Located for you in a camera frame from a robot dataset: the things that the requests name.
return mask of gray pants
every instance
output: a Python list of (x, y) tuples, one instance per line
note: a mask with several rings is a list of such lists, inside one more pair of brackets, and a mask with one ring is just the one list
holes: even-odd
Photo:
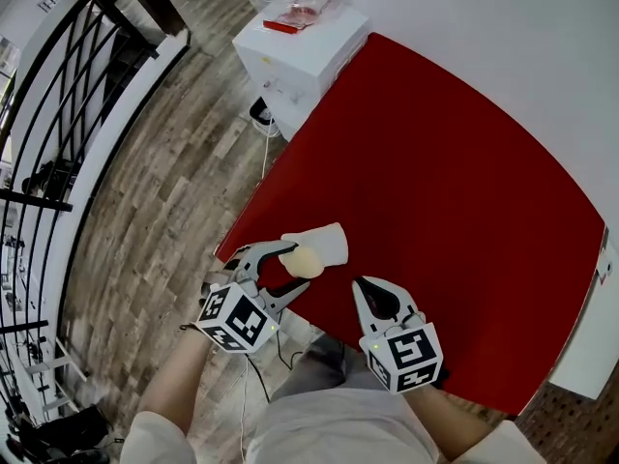
[(295, 362), (271, 402), (296, 393), (327, 389), (386, 390), (366, 367), (364, 356), (326, 334), (318, 337)]

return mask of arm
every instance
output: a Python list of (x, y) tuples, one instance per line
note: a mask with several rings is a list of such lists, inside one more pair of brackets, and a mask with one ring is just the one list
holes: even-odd
[(192, 425), (200, 376), (210, 348), (211, 340), (206, 335), (186, 330), (146, 388), (137, 411), (159, 414), (187, 435)]
[(457, 407), (432, 385), (409, 391), (404, 398), (450, 461), (463, 455), (492, 431), (489, 424)]

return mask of person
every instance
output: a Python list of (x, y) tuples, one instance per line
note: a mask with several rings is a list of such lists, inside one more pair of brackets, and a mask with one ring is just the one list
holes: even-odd
[[(211, 340), (186, 330), (143, 394), (121, 464), (196, 462), (186, 439)], [(327, 335), (273, 394), (244, 461), (255, 464), (542, 463), (510, 421), (495, 429), (430, 385), (392, 395), (364, 358)]]
[[(67, 191), (74, 186), (80, 168), (79, 161), (73, 163), (69, 159), (59, 159), (54, 168), (54, 161), (50, 160), (41, 165), (32, 179), (26, 177), (21, 181), (21, 192), (36, 196), (39, 190), (42, 190), (47, 199), (60, 201), (67, 197)], [(67, 189), (63, 194), (62, 189), (65, 184), (67, 184)]]

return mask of red table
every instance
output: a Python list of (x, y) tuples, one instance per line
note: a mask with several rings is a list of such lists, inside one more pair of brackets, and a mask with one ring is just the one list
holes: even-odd
[[(349, 263), (325, 271), (291, 308), (358, 347), (353, 277), (406, 287), (438, 332), (452, 371), (445, 389), (512, 414), (564, 347), (604, 233), (574, 180), (516, 121), (376, 34), (277, 160), (218, 257), (334, 221)], [(283, 274), (279, 264), (265, 271), (267, 281)]]

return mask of white box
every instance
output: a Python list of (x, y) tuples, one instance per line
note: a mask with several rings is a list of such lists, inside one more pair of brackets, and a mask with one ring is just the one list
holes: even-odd
[(290, 140), (365, 44), (369, 22), (343, 5), (296, 35), (267, 29), (264, 19), (264, 14), (257, 15), (233, 43), (258, 94)]

